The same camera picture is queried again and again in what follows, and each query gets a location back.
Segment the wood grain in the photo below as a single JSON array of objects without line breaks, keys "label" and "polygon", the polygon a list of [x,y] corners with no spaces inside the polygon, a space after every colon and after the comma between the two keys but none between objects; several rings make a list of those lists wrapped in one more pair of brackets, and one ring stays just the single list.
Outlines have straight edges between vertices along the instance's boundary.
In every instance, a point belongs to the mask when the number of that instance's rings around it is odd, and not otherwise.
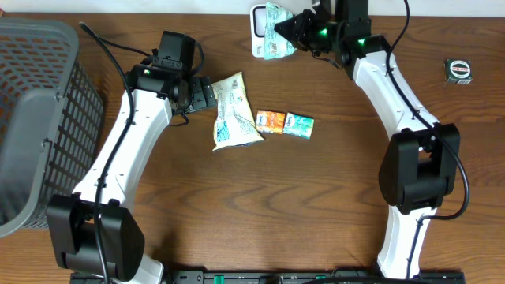
[{"label": "wood grain", "polygon": [[[177,266],[209,270],[330,270],[369,266],[383,242],[387,206],[377,173],[387,147],[383,126],[344,72],[300,51],[266,62],[251,55],[249,18],[212,15],[8,14],[85,21],[104,38],[145,51],[163,29],[202,43],[203,74],[221,80],[244,72],[257,110],[292,111],[316,119],[310,141],[266,135],[263,143],[212,153],[215,110],[162,133],[136,198],[135,218],[146,253]],[[374,17],[374,32],[392,42],[403,17]],[[83,32],[80,60],[107,96],[108,133],[123,92],[104,53]],[[141,56],[113,50],[124,70]],[[461,269],[468,283],[503,283],[505,267],[505,25],[501,19],[415,17],[395,52],[404,77],[442,122],[462,135],[461,157],[471,205],[453,222],[432,222],[423,269]],[[444,83],[446,58],[472,60],[474,82]],[[462,202],[458,177],[439,214]],[[47,231],[0,240],[1,283],[65,283]]]}]

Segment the teal snack packet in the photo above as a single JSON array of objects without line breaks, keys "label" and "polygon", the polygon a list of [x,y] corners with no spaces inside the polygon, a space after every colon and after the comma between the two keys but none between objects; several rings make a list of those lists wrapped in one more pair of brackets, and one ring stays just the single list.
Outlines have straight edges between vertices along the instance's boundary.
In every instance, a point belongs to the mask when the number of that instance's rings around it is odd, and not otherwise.
[{"label": "teal snack packet", "polygon": [[301,115],[287,113],[286,124],[284,125],[284,134],[299,136],[310,139],[314,120],[312,118],[302,117]]},{"label": "teal snack packet", "polygon": [[296,48],[275,30],[275,24],[288,20],[293,14],[267,2],[267,23],[265,26],[265,46],[263,58],[266,60],[292,55]]}]

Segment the basket mesh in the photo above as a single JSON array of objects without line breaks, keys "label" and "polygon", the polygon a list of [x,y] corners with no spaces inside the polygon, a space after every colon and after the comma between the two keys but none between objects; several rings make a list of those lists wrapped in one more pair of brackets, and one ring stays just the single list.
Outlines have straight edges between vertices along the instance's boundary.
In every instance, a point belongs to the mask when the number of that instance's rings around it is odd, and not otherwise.
[{"label": "basket mesh", "polygon": [[34,88],[51,88],[63,103],[57,135],[40,189],[39,202],[24,227],[47,226],[53,194],[70,195],[92,165],[103,121],[103,101],[84,68],[72,56],[71,39],[57,27],[21,35],[0,31],[0,147],[17,100]]}]

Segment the orange snack packet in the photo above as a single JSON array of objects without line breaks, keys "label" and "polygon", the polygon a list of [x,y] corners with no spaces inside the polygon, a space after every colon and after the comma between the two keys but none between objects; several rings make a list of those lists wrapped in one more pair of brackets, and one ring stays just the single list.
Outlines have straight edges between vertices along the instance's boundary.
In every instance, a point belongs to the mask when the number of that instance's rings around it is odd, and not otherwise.
[{"label": "orange snack packet", "polygon": [[256,116],[256,130],[261,133],[282,134],[286,114],[259,110]]}]

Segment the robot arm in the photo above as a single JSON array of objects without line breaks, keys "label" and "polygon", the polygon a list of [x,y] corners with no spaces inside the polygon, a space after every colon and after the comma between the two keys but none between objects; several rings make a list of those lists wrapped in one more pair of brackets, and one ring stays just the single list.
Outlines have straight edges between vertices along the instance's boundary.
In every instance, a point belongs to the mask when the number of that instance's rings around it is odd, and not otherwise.
[{"label": "robot arm", "polygon": [[[129,284],[159,284],[163,265],[144,253],[144,235],[132,217],[140,176],[161,132],[173,114],[192,113],[217,105],[208,77],[190,70],[195,46],[186,35],[164,32],[159,52],[135,65],[126,77],[133,89],[133,123],[111,163],[99,202],[101,239],[108,274]],[[101,275],[93,214],[98,180],[125,128],[130,111],[127,92],[102,151],[72,196],[54,195],[47,221],[58,266]]]},{"label": "robot arm", "polygon": [[[353,74],[354,81],[372,102],[390,139],[393,134],[400,133],[404,129],[410,129],[414,132],[426,129],[411,114],[409,108],[388,78],[386,66],[384,65],[386,56],[387,53],[385,51],[379,51],[367,54],[366,57],[356,60]],[[393,75],[402,88],[403,93],[407,95],[410,103],[418,108],[420,115],[430,124],[434,125],[438,123],[436,118],[421,105],[406,83],[398,69],[394,55],[391,56],[391,66],[395,68]],[[383,248],[377,258],[377,263],[384,277],[405,278],[407,270],[406,260],[409,258],[412,248],[417,220],[423,215],[434,215],[435,213],[436,208],[425,207],[413,210],[408,215],[403,215],[397,207],[389,206],[386,237]],[[418,275],[420,272],[419,255],[427,229],[428,222],[425,222],[421,227],[412,259],[412,266],[410,268],[410,275],[412,277]]]},{"label": "robot arm", "polygon": [[[337,1],[335,21],[331,22],[331,4],[319,1],[316,13],[303,13],[278,23],[275,30],[296,48],[336,54],[334,65],[341,66],[351,80],[365,92],[383,122],[390,140],[380,168],[379,183],[390,205],[387,232],[377,263],[386,278],[406,278],[417,220],[434,215],[443,197],[454,188],[456,165],[406,105],[386,69],[391,49],[381,35],[372,35],[368,18],[368,0]],[[398,86],[419,115],[433,126],[453,149],[458,150],[459,134],[453,125],[440,125],[420,103],[400,73],[392,54],[390,66]],[[419,160],[419,151],[431,153]],[[410,276],[419,274],[419,255],[428,222],[421,227],[416,249],[410,260]]]}]

